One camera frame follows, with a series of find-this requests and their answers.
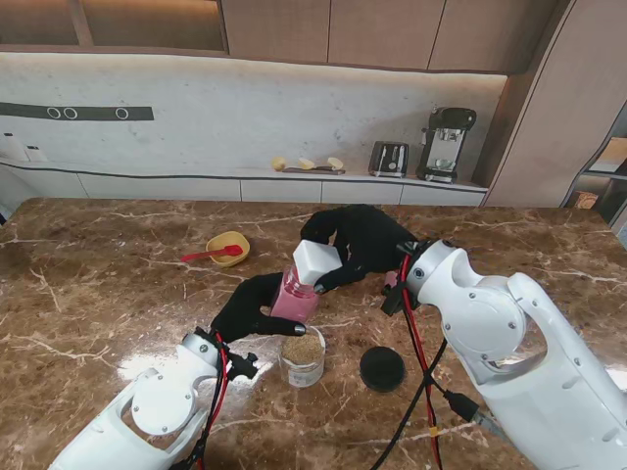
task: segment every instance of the round black lid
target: round black lid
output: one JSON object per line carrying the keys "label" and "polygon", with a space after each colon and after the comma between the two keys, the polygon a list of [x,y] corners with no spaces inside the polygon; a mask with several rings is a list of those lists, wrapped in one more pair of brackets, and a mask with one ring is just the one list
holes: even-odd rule
{"label": "round black lid", "polygon": [[397,352],[376,346],[363,354],[360,374],[369,389],[376,392],[392,392],[405,378],[405,364]]}

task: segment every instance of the glass jar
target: glass jar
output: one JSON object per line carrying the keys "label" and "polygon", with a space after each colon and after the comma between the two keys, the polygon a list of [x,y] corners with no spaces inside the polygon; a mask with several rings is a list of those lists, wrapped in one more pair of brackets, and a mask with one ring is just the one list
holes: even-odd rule
{"label": "glass jar", "polygon": [[314,286],[301,284],[296,265],[292,265],[283,272],[270,316],[306,323],[314,315],[318,300]]}
{"label": "glass jar", "polygon": [[317,335],[320,340],[320,345],[322,346],[320,356],[314,362],[304,365],[295,364],[291,360],[283,357],[282,346],[278,352],[278,364],[281,369],[281,377],[285,382],[299,389],[304,389],[305,387],[310,387],[315,384],[318,380],[320,380],[322,372],[324,372],[324,355],[326,354],[326,343],[324,342],[324,337],[318,329],[313,328],[312,326],[309,326],[307,330],[308,334],[311,334],[310,332],[313,331],[313,333]]}

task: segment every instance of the kitchen counter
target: kitchen counter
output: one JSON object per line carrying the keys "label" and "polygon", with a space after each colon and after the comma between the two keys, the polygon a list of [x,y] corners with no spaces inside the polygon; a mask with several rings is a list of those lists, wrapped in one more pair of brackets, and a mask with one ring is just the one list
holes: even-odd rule
{"label": "kitchen counter", "polygon": [[[209,325],[235,287],[291,262],[299,230],[322,205],[163,201],[30,200],[0,229],[0,460],[44,469],[133,377],[172,362],[174,346]],[[415,235],[443,237],[470,252],[485,274],[537,279],[627,388],[627,252],[591,211],[385,208]],[[178,262],[206,241],[238,230],[251,241],[244,262]],[[229,386],[212,430],[211,469],[369,468],[393,435],[420,380],[400,314],[379,306],[383,276],[322,297],[312,325],[326,338],[325,373],[303,390],[281,381],[281,339],[233,344],[261,372]],[[442,339],[439,315],[417,315],[426,353]],[[536,339],[526,350],[540,347]],[[408,376],[394,393],[362,383],[359,361],[390,346]],[[448,349],[435,376],[478,399]],[[206,399],[213,386],[201,387]],[[531,469],[513,447],[463,424],[434,393],[447,470]],[[424,401],[384,468],[436,468]]]}

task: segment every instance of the black glove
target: black glove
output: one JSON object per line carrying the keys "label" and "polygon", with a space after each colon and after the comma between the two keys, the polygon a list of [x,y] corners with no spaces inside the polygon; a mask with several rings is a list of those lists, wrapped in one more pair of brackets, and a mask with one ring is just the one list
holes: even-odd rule
{"label": "black glove", "polygon": [[403,254],[397,251],[397,244],[416,241],[385,212],[367,205],[317,212],[301,230],[301,238],[328,244],[334,233],[333,246],[343,266],[316,281],[315,291],[319,294],[361,281],[368,272],[398,269]]}
{"label": "black glove", "polygon": [[270,306],[281,284],[283,273],[275,272],[245,280],[212,321],[226,343],[252,333],[260,335],[303,336],[305,325],[298,321],[264,315],[260,308]]}

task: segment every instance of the white backsplash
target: white backsplash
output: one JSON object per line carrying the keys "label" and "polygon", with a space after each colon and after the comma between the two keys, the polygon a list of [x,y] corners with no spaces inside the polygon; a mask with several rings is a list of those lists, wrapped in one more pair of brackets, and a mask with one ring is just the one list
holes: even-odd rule
{"label": "white backsplash", "polygon": [[0,117],[52,163],[154,170],[268,169],[275,156],[366,172],[376,140],[410,144],[434,105],[477,112],[458,173],[468,180],[506,78],[108,54],[1,54],[0,101],[42,106],[151,106],[154,121]]}

